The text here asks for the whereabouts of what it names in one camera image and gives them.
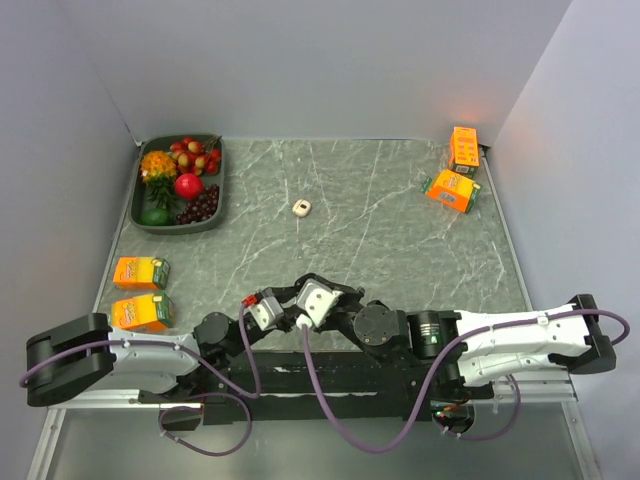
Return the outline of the black earbud charging case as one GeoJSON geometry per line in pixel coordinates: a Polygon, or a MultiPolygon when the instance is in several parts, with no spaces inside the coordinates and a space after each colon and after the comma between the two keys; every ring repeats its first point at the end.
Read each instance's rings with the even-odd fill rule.
{"type": "Polygon", "coordinates": [[[316,281],[316,282],[320,282],[321,284],[325,284],[326,280],[321,277],[320,275],[316,274],[316,273],[307,273],[305,275],[302,275],[301,277],[299,277],[294,285],[297,287],[301,287],[303,286],[308,280],[312,280],[312,281],[316,281]]]}

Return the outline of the beige earbud charging case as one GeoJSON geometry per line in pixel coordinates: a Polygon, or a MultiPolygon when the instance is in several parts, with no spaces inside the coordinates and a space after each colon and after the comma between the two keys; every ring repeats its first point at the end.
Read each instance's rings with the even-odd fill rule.
{"type": "Polygon", "coordinates": [[[306,217],[312,209],[312,205],[308,200],[300,199],[292,206],[292,213],[299,218],[306,217]]]}

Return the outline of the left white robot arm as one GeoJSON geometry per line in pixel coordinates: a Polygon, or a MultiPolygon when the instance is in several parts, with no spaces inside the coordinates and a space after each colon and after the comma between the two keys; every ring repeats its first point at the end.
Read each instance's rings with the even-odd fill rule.
{"type": "Polygon", "coordinates": [[[27,370],[19,380],[32,407],[53,406],[90,390],[138,390],[184,402],[217,384],[245,398],[261,382],[242,387],[225,370],[273,330],[311,326],[313,308],[305,287],[268,288],[246,297],[238,318],[212,313],[190,333],[158,335],[113,326],[91,313],[49,329],[26,343],[27,370]]]}

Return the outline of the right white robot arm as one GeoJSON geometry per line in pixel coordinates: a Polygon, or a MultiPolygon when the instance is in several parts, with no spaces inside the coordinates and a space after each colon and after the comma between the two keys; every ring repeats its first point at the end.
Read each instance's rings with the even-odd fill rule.
{"type": "Polygon", "coordinates": [[[392,310],[363,305],[359,292],[313,285],[296,301],[299,328],[338,331],[382,365],[427,367],[438,390],[459,398],[471,388],[515,373],[561,368],[609,372],[614,342],[605,335],[590,295],[550,310],[502,314],[465,310],[392,310]]]}

